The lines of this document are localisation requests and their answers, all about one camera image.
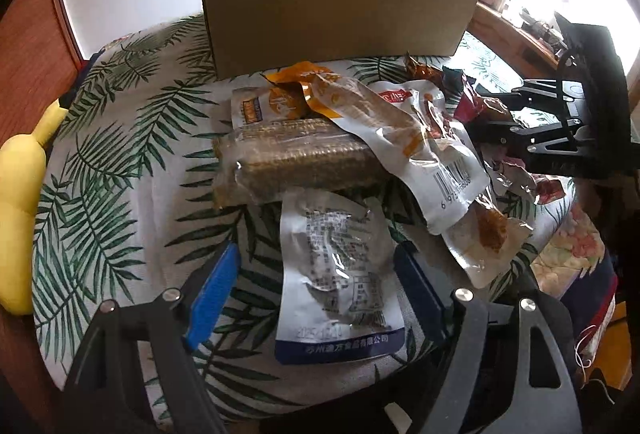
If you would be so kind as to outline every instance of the yellow plush toy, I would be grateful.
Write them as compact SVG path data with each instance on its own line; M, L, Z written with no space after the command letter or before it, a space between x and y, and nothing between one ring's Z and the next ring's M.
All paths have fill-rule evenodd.
M0 148L0 304L13 315L33 312L31 251L44 178L44 145L66 116L58 101L31 135L16 135Z

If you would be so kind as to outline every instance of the metal screw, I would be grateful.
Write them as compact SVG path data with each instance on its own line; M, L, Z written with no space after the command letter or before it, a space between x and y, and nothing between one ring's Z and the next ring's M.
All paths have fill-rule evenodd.
M520 301L520 307L524 309L524 311L535 311L536 303L533 302L531 299L522 299Z
M167 302L175 302L180 299L180 297L180 290L177 288L167 288L162 292L162 299L166 300Z
M466 288L458 288L455 292L455 296L456 299L462 301L462 302L469 302L471 299L473 299L474 294L471 290L466 289Z
M102 313L111 313L114 309L116 309L117 305L118 304L114 300L103 300L100 303L100 311Z

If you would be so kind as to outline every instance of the red label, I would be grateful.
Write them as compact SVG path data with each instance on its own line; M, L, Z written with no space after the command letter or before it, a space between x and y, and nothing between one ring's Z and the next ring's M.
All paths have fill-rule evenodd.
M398 104L404 102L411 96L410 91L399 89L398 91L383 91L378 93L384 100L391 102L392 104Z

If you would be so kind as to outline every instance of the leaf-patterned tablecloth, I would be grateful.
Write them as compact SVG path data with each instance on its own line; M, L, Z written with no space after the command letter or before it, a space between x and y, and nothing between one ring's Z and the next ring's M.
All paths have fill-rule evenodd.
M481 42L465 34L453 57L422 57L462 68L493 91L522 80ZM365 84L407 80L400 57L324 63ZM282 366L274 332L282 291L280 204L216 212L210 183L218 168L211 139L231 129L231 91L264 85L258 74L216 80L201 14L117 42L95 62L55 140L40 196L33 248L33 303L44 361L62 387L97 305L153 300L181 286L225 238L239 243L242 268L210 339L194 354L223 417L261 418L332 400L373 384L425 354L430 344L400 291L406 345L396 354L323 366ZM455 106L459 94L448 93ZM545 122L547 115L529 114ZM483 291L498 295L537 255L567 213L574 191L536 207L515 196L505 212L534 234L512 269ZM373 188L394 239L414 241L430 263L467 285L439 237L430 236L401 184ZM168 420L148 344L140 350L156 419Z

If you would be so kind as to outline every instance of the cardboard box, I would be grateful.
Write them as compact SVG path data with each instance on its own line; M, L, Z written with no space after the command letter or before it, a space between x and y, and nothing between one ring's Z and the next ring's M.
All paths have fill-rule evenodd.
M300 60L453 55L476 0L202 0L218 78Z

